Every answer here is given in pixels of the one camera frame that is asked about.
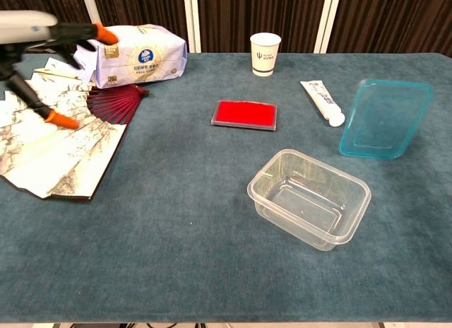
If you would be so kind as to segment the teal container lid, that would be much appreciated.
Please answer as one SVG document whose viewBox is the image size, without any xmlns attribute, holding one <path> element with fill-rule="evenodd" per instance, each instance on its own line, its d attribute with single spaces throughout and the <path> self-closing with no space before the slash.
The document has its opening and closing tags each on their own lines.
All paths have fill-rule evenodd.
<svg viewBox="0 0 452 328">
<path fill-rule="evenodd" d="M 340 141 L 340 153 L 358 158 L 399 158 L 433 99 L 434 88 L 428 83 L 361 81 Z"/>
</svg>

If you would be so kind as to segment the painted paper folding fan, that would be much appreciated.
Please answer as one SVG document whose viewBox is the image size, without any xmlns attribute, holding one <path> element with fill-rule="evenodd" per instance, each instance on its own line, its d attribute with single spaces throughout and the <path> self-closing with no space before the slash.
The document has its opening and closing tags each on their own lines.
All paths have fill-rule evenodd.
<svg viewBox="0 0 452 328">
<path fill-rule="evenodd" d="M 0 100 L 0 176 L 42 199 L 91 198 L 148 90 L 136 84 L 99 89 L 54 58 L 35 69 L 27 82 L 44 103 L 75 119 L 78 128 L 45 122 L 5 90 Z"/>
</svg>

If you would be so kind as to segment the slim white partition post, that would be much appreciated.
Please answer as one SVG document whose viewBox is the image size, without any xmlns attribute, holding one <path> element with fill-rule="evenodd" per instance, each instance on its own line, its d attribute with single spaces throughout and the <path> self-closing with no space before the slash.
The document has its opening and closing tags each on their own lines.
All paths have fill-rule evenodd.
<svg viewBox="0 0 452 328">
<path fill-rule="evenodd" d="M 100 23 L 101 17 L 95 0 L 83 0 L 92 23 Z"/>
</svg>

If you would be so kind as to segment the red ink pad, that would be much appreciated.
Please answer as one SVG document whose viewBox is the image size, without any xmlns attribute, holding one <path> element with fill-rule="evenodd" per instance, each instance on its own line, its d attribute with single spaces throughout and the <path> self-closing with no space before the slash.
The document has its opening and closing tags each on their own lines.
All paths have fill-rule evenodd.
<svg viewBox="0 0 452 328">
<path fill-rule="evenodd" d="M 210 123 L 224 127 L 275 131 L 277 107 L 264 102 L 219 100 Z"/>
</svg>

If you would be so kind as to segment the double white partition post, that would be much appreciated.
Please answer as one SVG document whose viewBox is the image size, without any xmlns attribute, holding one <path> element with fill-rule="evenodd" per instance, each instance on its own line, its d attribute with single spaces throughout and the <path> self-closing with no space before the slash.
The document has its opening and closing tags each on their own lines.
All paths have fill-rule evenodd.
<svg viewBox="0 0 452 328">
<path fill-rule="evenodd" d="M 198 0 L 184 0 L 186 29 L 190 53 L 202 53 Z"/>
</svg>

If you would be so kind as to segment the white tissue pack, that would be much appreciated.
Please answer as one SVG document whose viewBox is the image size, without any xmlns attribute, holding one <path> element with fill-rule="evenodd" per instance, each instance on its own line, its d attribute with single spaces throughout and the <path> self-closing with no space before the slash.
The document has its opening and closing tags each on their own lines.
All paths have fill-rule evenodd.
<svg viewBox="0 0 452 328">
<path fill-rule="evenodd" d="M 178 78 L 187 62 L 186 41 L 159 25 L 115 25 L 108 27 L 119 42 L 104 45 L 91 40 L 94 52 L 77 46 L 75 60 L 80 75 L 98 88 L 125 86 Z"/>
</svg>

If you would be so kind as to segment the teal felt table cover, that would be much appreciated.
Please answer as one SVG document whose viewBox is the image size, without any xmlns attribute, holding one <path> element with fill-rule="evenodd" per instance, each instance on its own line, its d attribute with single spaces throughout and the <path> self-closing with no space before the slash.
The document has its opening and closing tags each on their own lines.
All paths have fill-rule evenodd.
<svg viewBox="0 0 452 328">
<path fill-rule="evenodd" d="M 366 78 L 429 83 L 434 102 L 395 160 L 339 153 L 302 90 L 350 111 Z M 452 58 L 190 54 L 152 83 L 90 201 L 0 180 L 0 322 L 452 321 Z M 219 100 L 277 107 L 275 131 L 210 123 Z M 246 187 L 292 148 L 365 181 L 349 243 L 321 252 L 261 218 Z"/>
</svg>

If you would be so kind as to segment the white paper cup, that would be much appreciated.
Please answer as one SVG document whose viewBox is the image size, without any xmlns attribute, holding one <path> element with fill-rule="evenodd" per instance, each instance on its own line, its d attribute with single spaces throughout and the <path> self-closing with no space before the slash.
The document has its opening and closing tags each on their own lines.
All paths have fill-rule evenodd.
<svg viewBox="0 0 452 328">
<path fill-rule="evenodd" d="M 271 76 L 275 68 L 281 37 L 274 33 L 256 33 L 250 37 L 252 72 Z"/>
</svg>

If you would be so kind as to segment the clear plastic container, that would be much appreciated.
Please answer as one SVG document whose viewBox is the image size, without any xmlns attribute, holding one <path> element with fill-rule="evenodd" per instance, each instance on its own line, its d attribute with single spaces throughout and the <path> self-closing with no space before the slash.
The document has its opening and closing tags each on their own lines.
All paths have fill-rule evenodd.
<svg viewBox="0 0 452 328">
<path fill-rule="evenodd" d="M 351 241 L 371 201 L 364 181 L 293 149 L 278 151 L 247 194 L 261 217 L 324 252 Z"/>
</svg>

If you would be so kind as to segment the wide white partition post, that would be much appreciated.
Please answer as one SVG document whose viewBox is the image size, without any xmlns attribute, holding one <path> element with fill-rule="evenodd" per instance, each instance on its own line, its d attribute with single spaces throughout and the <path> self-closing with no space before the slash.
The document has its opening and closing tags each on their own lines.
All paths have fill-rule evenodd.
<svg viewBox="0 0 452 328">
<path fill-rule="evenodd" d="M 340 0 L 324 0 L 314 45 L 314 54 L 325 54 L 331 38 Z"/>
</svg>

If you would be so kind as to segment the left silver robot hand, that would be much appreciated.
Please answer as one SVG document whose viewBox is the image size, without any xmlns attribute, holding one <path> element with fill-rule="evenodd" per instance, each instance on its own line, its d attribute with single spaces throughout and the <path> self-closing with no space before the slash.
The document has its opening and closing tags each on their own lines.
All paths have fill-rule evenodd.
<svg viewBox="0 0 452 328">
<path fill-rule="evenodd" d="M 50 47 L 73 68 L 80 69 L 80 64 L 65 46 L 77 44 L 93 52 L 95 48 L 89 40 L 97 40 L 104 45 L 115 45 L 119 41 L 101 23 L 62 23 L 54 15 L 42 11 L 1 10 L 0 81 L 46 123 L 77 129 L 76 120 L 59 114 L 40 100 L 38 94 L 16 71 L 15 64 L 22 61 L 24 51 L 29 48 Z"/>
</svg>

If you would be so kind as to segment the white toothpaste tube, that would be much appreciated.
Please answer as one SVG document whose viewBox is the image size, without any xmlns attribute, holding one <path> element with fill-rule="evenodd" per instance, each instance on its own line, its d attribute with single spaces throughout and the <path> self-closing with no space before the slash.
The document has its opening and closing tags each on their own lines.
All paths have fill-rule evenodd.
<svg viewBox="0 0 452 328">
<path fill-rule="evenodd" d="M 345 122 L 345 115 L 331 97 L 323 81 L 300 81 L 300 84 L 331 127 L 339 127 Z"/>
</svg>

